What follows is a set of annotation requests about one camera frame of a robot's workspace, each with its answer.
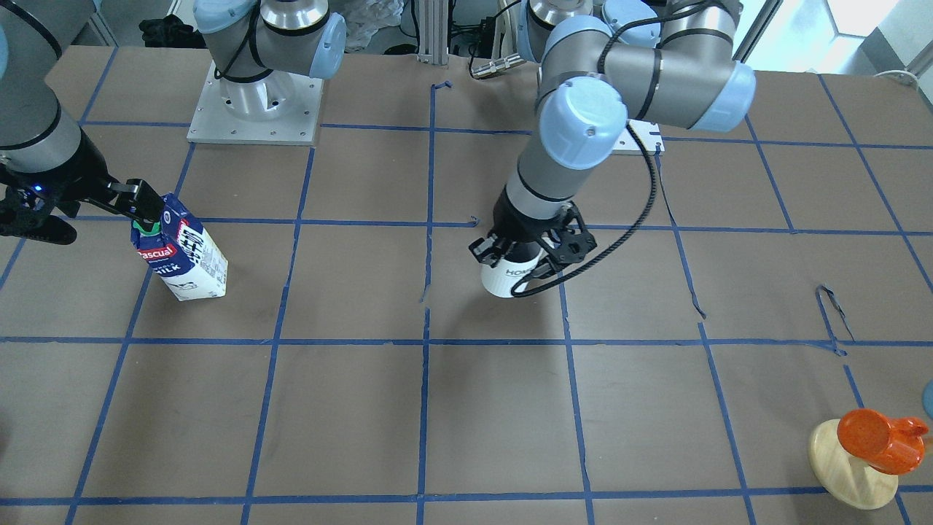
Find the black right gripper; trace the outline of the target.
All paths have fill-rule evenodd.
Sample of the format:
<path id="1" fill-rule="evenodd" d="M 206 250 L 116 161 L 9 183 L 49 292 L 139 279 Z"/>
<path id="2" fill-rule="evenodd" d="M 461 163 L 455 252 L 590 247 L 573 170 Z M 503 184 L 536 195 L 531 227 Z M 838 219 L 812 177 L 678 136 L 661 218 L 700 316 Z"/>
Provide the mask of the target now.
<path id="1" fill-rule="evenodd" d="M 65 220 L 51 215 L 59 209 L 76 218 L 80 203 L 107 207 L 114 199 L 117 213 L 138 224 L 160 223 L 164 202 L 143 179 L 118 182 L 108 173 L 106 160 L 86 133 L 77 151 L 66 162 L 35 174 L 2 166 L 6 186 L 1 203 L 1 236 L 14 236 L 50 244 L 68 245 L 77 231 Z"/>

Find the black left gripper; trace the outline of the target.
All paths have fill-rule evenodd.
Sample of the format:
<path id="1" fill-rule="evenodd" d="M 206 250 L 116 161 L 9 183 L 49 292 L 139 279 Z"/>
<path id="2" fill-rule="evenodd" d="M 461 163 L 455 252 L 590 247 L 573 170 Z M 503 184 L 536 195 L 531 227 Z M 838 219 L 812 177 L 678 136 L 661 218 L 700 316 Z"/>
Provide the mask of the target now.
<path id="1" fill-rule="evenodd" d="M 520 243 L 541 246 L 539 262 L 529 275 L 538 280 L 582 262 L 597 248 L 596 237 L 587 229 L 574 203 L 554 218 L 530 218 L 510 203 L 507 192 L 501 192 L 493 207 L 490 235 L 470 243 L 470 254 L 480 265 L 498 265 Z"/>

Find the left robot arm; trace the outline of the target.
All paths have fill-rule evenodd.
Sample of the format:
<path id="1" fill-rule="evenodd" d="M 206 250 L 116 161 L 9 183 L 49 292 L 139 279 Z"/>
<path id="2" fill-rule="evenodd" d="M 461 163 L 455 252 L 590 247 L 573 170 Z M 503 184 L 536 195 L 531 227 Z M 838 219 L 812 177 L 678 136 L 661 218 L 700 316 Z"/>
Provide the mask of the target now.
<path id="1" fill-rule="evenodd" d="M 629 4 L 619 26 L 589 1 L 524 1 L 520 55 L 540 66 L 536 127 L 493 210 L 486 237 L 470 245 L 481 279 L 500 297 L 552 276 L 594 249 L 572 200 L 615 147 L 630 120 L 730 132 L 754 100 L 755 72 L 733 60 L 738 1 L 668 1 L 647 26 L 659 39 L 634 43 Z"/>

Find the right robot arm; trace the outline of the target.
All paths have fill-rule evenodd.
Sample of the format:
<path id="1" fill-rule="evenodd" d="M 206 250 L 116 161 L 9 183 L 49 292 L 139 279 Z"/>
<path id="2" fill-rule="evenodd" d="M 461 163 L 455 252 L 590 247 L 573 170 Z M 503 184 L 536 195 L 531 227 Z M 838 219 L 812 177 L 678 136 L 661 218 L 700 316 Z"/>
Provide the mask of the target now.
<path id="1" fill-rule="evenodd" d="M 81 203 L 157 232 L 163 197 L 140 179 L 120 182 L 47 75 L 98 1 L 2 3 L 2 235 L 68 245 Z M 196 28 L 227 89 L 233 115 L 271 117 L 287 103 L 290 74 L 330 79 L 347 24 L 327 1 L 196 1 Z"/>

